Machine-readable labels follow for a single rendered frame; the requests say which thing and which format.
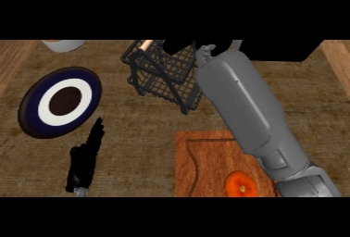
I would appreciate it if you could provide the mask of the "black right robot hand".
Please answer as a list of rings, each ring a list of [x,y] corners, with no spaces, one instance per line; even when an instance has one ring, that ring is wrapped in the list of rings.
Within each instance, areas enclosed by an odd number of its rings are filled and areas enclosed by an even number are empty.
[[[217,56],[230,48],[232,39],[167,39],[162,44],[162,50],[171,56],[189,45],[199,49],[202,45],[210,44],[216,45],[211,55]]]

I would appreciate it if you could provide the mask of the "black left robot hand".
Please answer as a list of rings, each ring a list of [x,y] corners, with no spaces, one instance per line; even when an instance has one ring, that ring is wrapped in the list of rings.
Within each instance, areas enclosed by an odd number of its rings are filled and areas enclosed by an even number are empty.
[[[86,143],[80,146],[74,146],[69,150],[71,165],[65,185],[65,191],[68,193],[74,193],[74,189],[80,187],[84,187],[89,190],[93,181],[96,158],[102,146],[103,134],[102,118],[97,118]]]

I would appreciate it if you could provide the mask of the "brown wooden cutting board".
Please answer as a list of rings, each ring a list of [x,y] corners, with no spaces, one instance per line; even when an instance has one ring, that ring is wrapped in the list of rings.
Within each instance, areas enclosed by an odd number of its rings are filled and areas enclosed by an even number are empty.
[[[245,155],[229,131],[174,133],[174,195],[226,196],[224,182],[235,170],[254,180],[258,197],[279,197],[257,159]]]

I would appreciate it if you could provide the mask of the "orange can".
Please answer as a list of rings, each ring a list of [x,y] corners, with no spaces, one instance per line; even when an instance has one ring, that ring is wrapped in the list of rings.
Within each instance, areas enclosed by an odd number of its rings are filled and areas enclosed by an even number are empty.
[[[235,170],[224,183],[227,197],[251,197],[257,195],[254,179],[241,170]]]

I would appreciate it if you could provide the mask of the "blue and white round plate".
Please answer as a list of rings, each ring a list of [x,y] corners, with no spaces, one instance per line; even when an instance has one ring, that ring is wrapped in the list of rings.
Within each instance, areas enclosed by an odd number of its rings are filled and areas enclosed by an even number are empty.
[[[52,139],[74,131],[92,116],[102,98],[97,74],[83,67],[50,72],[31,86],[18,109],[25,134]]]

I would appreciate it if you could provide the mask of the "black appliance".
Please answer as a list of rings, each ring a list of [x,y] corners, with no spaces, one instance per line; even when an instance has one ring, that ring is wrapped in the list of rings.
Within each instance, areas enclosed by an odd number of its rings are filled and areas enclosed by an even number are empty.
[[[320,39],[244,40],[239,51],[250,60],[303,62],[320,43]]]

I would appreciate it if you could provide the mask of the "pale grey bowl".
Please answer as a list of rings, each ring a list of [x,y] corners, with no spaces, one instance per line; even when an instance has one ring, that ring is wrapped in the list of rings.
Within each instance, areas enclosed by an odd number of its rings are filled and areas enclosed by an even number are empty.
[[[78,49],[86,40],[43,40],[46,47],[56,53],[65,53]]]

